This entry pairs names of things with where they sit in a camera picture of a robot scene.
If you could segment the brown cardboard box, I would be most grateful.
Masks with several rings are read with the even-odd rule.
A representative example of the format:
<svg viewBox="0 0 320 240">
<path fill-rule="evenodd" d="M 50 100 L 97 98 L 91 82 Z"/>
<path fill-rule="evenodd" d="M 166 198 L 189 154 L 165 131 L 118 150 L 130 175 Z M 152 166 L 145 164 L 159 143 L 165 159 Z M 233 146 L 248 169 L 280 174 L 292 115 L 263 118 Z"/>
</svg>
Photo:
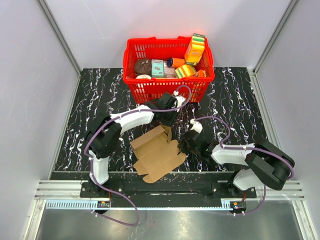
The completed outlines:
<svg viewBox="0 0 320 240">
<path fill-rule="evenodd" d="M 169 126 L 159 125 L 130 143 L 137 162 L 133 164 L 145 183 L 153 184 L 186 160 Z"/>
</svg>

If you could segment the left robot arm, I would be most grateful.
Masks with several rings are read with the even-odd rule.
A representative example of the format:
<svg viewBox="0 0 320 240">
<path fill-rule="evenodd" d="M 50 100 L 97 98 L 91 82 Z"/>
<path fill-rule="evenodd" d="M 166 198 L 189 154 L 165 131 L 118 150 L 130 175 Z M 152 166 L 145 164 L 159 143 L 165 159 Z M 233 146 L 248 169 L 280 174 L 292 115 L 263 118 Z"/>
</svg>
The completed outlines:
<svg viewBox="0 0 320 240">
<path fill-rule="evenodd" d="M 164 93 L 160 98 L 148 101 L 135 109 L 116 114 L 102 114 L 88 128 L 85 136 L 84 154 L 90 160 L 91 192 L 98 198 L 107 195 L 109 180 L 109 159 L 117 147 L 120 135 L 152 121 L 171 124 L 186 98 Z"/>
</svg>

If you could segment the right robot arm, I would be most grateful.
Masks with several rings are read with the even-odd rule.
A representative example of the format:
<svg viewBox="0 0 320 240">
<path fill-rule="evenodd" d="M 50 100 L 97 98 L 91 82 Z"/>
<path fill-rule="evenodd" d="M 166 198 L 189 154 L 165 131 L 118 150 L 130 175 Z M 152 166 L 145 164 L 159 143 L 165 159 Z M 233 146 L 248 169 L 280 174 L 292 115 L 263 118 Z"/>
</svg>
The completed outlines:
<svg viewBox="0 0 320 240">
<path fill-rule="evenodd" d="M 246 166 L 238 171 L 227 186 L 228 194 L 239 198 L 246 190 L 266 186 L 282 190 L 286 181 L 294 176 L 295 162 L 266 139 L 247 145 L 209 143 L 203 135 L 192 129 L 178 144 L 180 152 L 194 154 L 207 163 Z"/>
</svg>

